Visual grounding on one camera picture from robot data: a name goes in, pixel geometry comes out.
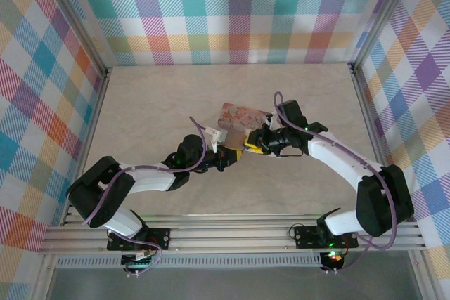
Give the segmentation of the pink illustrated pouch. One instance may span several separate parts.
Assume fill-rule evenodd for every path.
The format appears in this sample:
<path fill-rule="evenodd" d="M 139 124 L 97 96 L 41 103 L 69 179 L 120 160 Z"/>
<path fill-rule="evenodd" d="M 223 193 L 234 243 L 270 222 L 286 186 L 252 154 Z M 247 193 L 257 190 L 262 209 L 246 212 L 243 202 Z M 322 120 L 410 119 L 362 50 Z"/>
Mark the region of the pink illustrated pouch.
<path fill-rule="evenodd" d="M 225 141 L 221 144 L 231 149 L 243 150 L 250 132 L 261 128 L 268 114 L 251 107 L 224 103 L 217 121 L 218 127 L 227 131 Z"/>

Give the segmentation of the left green circuit board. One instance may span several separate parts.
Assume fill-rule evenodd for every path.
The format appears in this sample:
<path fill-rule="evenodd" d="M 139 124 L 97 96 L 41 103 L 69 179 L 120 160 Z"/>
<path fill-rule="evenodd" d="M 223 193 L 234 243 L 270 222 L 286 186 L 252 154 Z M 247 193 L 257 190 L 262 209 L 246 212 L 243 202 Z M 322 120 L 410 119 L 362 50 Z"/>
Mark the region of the left green circuit board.
<path fill-rule="evenodd" d="M 124 271 L 131 274 L 139 274 L 153 262 L 153 256 L 150 250 L 135 253 L 123 254 L 120 259 L 120 265 Z"/>

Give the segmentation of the right black circuit board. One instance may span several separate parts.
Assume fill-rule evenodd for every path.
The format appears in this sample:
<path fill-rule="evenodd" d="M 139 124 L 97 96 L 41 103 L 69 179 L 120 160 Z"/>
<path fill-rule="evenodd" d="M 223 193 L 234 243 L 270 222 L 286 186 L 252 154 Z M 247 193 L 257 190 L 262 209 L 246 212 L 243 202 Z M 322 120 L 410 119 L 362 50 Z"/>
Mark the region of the right black circuit board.
<path fill-rule="evenodd" d="M 329 252 L 321 252 L 320 253 L 320 259 L 321 259 L 321 270 L 324 270 L 325 272 L 331 272 L 335 270 L 340 270 L 343 268 L 345 264 L 345 252 L 337 252 L 335 250 L 329 251 Z"/>

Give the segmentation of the wide aluminium base rail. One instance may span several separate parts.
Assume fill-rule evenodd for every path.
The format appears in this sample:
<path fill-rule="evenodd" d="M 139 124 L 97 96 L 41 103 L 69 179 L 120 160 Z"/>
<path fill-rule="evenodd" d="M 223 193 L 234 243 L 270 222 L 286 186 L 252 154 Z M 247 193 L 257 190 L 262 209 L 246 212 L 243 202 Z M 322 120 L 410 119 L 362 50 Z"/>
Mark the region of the wide aluminium base rail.
<path fill-rule="evenodd" d="M 151 228 L 170 228 L 169 254 L 291 253 L 293 224 L 313 226 L 307 214 L 217 214 L 145 216 Z M 71 214 L 63 226 L 50 227 L 40 254 L 98 254 L 107 251 L 107 230 L 90 228 Z"/>

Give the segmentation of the aluminium table side rail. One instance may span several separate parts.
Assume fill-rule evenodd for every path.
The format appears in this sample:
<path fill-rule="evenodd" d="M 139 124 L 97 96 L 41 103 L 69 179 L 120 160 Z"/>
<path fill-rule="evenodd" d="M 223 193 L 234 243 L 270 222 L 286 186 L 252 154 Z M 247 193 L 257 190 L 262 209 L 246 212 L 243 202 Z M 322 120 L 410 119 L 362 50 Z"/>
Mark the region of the aluminium table side rail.
<path fill-rule="evenodd" d="M 368 96 L 366 95 L 366 86 L 364 82 L 365 77 L 363 75 L 363 72 L 357 69 L 354 63 L 348 63 L 347 65 L 354 89 L 356 91 L 356 96 L 361 108 L 375 159 L 386 167 L 388 165 L 393 165 L 393 159 L 385 151 L 385 144 L 383 143 L 383 140 L 378 131 L 377 124 L 375 123 L 375 115 L 373 114 L 371 103 L 369 102 Z"/>
<path fill-rule="evenodd" d="M 72 177 L 72 180 L 70 181 L 70 185 L 72 183 L 74 183 L 84 173 L 84 170 L 86 169 L 86 163 L 87 163 L 91 145 L 92 145 L 92 142 L 94 139 L 94 134 L 96 131 L 96 126 L 98 124 L 98 119 L 99 119 L 99 116 L 101 113 L 101 109 L 103 107 L 103 102 L 105 100 L 105 95 L 108 90 L 108 84 L 110 82 L 112 70 L 113 70 L 112 68 L 108 69 L 106 76 L 101 81 L 100 91 L 98 93 L 97 101 L 96 101 L 96 104 L 95 104 L 93 112 L 92 112 L 89 128 L 87 129 L 86 139 L 82 146 L 82 149 L 80 152 L 80 158 L 79 158 L 79 161 L 77 162 L 77 166 L 75 167 L 76 168 L 75 175 Z M 61 210 L 56 214 L 57 218 L 56 218 L 55 224 L 57 226 L 63 226 L 65 224 L 65 219 L 68 214 L 68 209 L 70 207 L 70 203 L 68 202 L 68 199 L 65 195 L 67 190 L 68 190 L 68 188 L 64 188 L 62 191 L 62 194 L 61 194 L 61 196 L 62 196 Z"/>

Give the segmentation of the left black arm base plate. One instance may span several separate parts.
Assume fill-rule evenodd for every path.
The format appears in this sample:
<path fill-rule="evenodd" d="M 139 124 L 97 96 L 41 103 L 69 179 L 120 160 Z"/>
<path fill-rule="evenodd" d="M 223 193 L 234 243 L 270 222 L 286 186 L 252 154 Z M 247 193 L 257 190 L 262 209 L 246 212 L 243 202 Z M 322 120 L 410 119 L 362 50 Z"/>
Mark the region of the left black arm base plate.
<path fill-rule="evenodd" d="M 108 230 L 108 242 L 106 249 L 108 251 L 140 251 L 150 249 L 149 246 L 130 242 L 122 239 L 113 231 Z M 169 228 L 142 228 L 135 236 L 133 240 L 140 242 L 152 242 L 159 245 L 163 250 L 168 250 L 170 241 L 170 229 Z"/>

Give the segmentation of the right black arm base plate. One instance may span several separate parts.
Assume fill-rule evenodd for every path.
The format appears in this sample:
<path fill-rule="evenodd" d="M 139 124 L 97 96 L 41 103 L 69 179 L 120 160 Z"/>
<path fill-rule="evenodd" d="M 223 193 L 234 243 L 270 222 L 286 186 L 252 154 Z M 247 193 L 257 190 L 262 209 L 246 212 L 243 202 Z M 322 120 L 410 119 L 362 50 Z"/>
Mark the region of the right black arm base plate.
<path fill-rule="evenodd" d="M 353 233 L 333 235 L 319 226 L 294 227 L 294 240 L 297 249 L 353 249 L 359 246 Z"/>

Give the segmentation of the aluminium frame post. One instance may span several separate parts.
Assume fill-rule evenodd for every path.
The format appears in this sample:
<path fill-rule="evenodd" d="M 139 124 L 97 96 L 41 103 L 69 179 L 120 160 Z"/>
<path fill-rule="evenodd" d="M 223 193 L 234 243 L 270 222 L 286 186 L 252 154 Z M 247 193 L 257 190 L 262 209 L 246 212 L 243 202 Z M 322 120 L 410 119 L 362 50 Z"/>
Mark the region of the aluminium frame post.
<path fill-rule="evenodd" d="M 72 5 L 71 0 L 56 0 L 61 8 L 61 12 L 67 19 L 69 26 L 74 30 L 75 35 L 80 40 L 81 45 L 84 47 L 86 54 L 93 62 L 94 67 L 99 71 L 103 78 L 108 77 L 108 67 L 101 60 L 100 54 L 96 50 L 94 43 L 85 30 L 82 21 L 79 19 L 75 8 Z"/>
<path fill-rule="evenodd" d="M 362 17 L 363 26 L 356 32 L 352 43 L 354 50 L 347 63 L 352 74 L 356 74 L 367 59 L 398 3 L 399 0 L 369 0 Z"/>

